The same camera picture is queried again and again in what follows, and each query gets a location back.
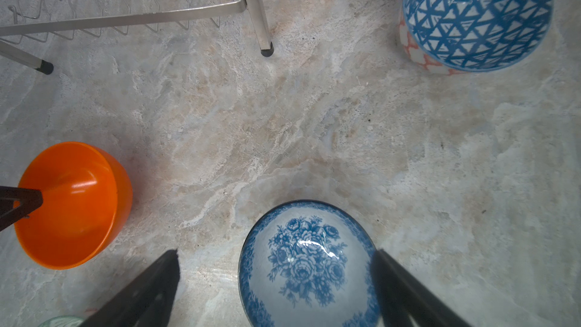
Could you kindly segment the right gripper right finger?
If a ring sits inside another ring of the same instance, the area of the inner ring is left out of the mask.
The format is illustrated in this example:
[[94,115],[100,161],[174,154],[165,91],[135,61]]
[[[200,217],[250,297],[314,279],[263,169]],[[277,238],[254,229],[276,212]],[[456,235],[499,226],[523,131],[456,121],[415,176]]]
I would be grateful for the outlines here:
[[372,257],[372,282],[385,326],[469,327],[382,249]]

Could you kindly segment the green patterned ceramic bowl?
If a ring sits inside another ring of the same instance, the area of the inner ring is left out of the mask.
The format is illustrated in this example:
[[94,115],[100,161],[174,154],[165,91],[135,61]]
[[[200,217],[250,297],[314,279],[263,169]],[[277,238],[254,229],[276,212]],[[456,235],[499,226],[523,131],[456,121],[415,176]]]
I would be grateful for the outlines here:
[[39,327],[79,327],[84,319],[78,316],[56,316],[42,322]]

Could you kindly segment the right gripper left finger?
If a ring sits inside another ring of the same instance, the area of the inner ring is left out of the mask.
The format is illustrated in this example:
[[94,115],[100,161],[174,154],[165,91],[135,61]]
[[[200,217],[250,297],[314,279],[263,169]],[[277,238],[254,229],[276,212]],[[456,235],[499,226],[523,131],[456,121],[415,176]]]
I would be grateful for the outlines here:
[[180,280],[177,250],[163,253],[83,326],[167,326]]

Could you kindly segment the orange plastic bowl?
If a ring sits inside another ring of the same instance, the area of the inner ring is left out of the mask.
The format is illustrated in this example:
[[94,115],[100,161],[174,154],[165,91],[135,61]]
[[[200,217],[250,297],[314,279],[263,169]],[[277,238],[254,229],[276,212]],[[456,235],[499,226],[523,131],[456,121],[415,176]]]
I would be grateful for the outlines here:
[[133,205],[122,164],[82,142],[62,142],[40,153],[19,187],[42,193],[42,206],[15,224],[27,255],[48,269],[71,269],[91,260],[119,235]]

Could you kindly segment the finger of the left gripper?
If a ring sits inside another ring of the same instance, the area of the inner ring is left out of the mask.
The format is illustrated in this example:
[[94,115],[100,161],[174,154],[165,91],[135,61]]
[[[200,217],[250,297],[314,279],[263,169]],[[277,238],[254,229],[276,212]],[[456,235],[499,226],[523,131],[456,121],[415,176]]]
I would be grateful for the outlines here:
[[42,192],[36,189],[0,187],[1,217],[0,231],[7,229],[19,220],[28,217],[42,206]]

